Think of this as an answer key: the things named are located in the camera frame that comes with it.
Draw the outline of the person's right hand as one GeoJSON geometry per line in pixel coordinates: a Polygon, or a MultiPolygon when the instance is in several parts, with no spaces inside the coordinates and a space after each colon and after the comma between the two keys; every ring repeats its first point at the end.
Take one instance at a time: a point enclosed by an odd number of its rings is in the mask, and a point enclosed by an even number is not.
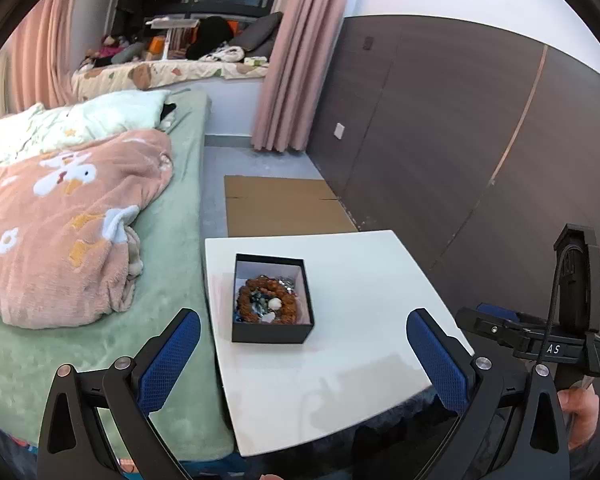
{"type": "Polygon", "coordinates": [[[557,395],[562,412],[571,417],[568,448],[573,451],[594,436],[600,417],[600,397],[593,385],[558,391],[557,395]]]}

